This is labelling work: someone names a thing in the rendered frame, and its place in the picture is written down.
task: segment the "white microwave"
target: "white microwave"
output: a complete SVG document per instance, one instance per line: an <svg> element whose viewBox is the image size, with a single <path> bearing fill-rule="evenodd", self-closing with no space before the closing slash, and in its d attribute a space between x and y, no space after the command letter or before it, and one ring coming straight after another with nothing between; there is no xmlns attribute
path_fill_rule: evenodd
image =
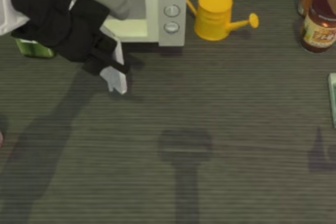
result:
<svg viewBox="0 0 336 224"><path fill-rule="evenodd" d="M181 47L185 42L186 0L128 0L126 20L109 16L104 27L121 42L158 42L162 47Z"/></svg>

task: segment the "green box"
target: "green box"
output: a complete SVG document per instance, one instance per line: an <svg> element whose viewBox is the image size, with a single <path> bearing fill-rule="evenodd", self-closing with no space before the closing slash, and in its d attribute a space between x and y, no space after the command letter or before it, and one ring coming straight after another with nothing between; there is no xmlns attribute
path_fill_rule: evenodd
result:
<svg viewBox="0 0 336 224"><path fill-rule="evenodd" d="M30 58L45 58L50 59L56 56L56 53L51 49L42 46L35 41L15 39L21 54Z"/></svg>

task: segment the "watering can spout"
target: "watering can spout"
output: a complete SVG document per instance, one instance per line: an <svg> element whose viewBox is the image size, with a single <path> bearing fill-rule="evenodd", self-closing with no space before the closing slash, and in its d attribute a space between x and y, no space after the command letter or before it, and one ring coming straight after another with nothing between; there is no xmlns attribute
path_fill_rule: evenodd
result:
<svg viewBox="0 0 336 224"><path fill-rule="evenodd" d="M253 28L257 28L259 26L259 18L255 13L251 13L248 20L242 20L238 22L229 23L226 27L228 31L237 30L243 26L251 25Z"/></svg>

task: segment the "wooden tabletop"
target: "wooden tabletop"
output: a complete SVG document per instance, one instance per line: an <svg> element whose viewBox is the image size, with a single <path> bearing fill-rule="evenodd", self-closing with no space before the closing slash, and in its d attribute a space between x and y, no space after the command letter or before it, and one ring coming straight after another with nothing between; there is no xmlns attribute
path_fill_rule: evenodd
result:
<svg viewBox="0 0 336 224"><path fill-rule="evenodd" d="M334 223L335 48L300 47L295 0L234 0L250 12L220 42L188 14L182 50L125 46L125 96L2 37L1 224Z"/></svg>

